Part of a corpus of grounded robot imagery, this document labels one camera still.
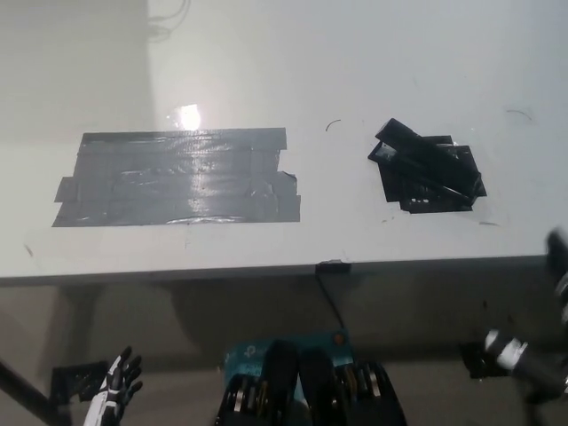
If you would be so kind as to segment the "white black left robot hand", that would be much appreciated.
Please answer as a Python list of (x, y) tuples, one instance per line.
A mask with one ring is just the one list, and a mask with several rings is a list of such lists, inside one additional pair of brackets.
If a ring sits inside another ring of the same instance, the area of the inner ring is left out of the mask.
[(126, 407), (143, 386), (138, 379), (142, 372), (142, 358), (136, 356), (131, 359), (131, 354), (132, 348), (126, 347), (107, 370), (105, 379), (91, 400), (83, 426), (121, 424)]

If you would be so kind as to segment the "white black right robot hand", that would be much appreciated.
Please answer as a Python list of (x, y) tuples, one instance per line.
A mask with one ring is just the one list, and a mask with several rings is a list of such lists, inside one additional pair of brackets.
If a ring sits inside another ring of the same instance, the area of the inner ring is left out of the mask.
[[(560, 306), (560, 320), (567, 332), (567, 234), (555, 229), (547, 237), (546, 262), (554, 281), (554, 294)], [(553, 364), (529, 343), (491, 329), (485, 336), (484, 350), (499, 367), (535, 387), (534, 397), (556, 399), (567, 395), (567, 359)]]

